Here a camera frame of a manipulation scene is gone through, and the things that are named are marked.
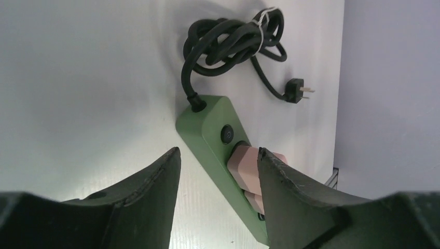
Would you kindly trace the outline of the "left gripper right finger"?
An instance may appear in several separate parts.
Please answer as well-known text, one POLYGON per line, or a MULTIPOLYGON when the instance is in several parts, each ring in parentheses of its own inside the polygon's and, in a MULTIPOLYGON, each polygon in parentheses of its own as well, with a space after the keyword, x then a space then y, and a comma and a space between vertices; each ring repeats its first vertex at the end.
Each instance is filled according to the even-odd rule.
POLYGON ((365 199, 293 169, 266 148, 258 172, 271 248, 439 248, 439 193, 365 199))

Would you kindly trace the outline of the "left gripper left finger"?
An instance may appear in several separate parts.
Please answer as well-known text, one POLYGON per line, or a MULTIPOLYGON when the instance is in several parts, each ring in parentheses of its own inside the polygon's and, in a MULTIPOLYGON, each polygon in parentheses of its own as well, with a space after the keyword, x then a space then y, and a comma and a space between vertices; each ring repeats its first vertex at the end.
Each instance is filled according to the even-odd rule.
POLYGON ((168 248, 181 173, 173 147, 84 199, 1 193, 1 248, 168 248))

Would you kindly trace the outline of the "pink charger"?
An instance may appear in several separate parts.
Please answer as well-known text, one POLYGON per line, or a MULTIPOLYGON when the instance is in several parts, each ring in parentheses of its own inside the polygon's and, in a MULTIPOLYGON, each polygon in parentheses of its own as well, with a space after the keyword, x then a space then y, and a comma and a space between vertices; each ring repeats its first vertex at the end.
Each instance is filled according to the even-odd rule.
POLYGON ((257 195, 248 191, 244 191, 244 195, 257 213, 260 213, 262 215, 265 214, 263 199, 261 195, 257 195))
POLYGON ((241 189, 261 196, 258 152, 256 147, 238 145, 227 162, 227 169, 241 189))

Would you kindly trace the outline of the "green power strip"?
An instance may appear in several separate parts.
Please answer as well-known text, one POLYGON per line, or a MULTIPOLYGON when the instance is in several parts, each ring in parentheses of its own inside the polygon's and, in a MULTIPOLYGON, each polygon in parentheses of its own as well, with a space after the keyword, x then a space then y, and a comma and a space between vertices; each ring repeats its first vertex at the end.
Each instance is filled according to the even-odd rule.
POLYGON ((256 241, 269 245, 265 221, 227 168, 236 147, 250 144, 236 110, 226 96, 201 98, 206 108, 200 112, 186 108, 176 120, 176 130, 256 241))

